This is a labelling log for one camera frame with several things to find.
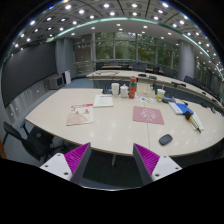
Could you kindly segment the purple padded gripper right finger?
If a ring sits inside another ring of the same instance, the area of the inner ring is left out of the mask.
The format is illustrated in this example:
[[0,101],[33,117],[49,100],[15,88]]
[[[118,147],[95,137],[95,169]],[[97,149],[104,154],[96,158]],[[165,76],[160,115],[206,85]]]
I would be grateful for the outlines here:
[[133,155],[143,185],[148,185],[181,170],[181,167],[169,156],[159,156],[138,144],[133,145]]

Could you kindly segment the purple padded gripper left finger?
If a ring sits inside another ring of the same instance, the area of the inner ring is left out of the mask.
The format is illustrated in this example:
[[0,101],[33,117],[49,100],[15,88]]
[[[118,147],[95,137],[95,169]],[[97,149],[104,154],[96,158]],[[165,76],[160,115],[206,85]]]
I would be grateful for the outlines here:
[[79,185],[90,155],[91,144],[86,143],[66,154],[56,153],[41,169]]

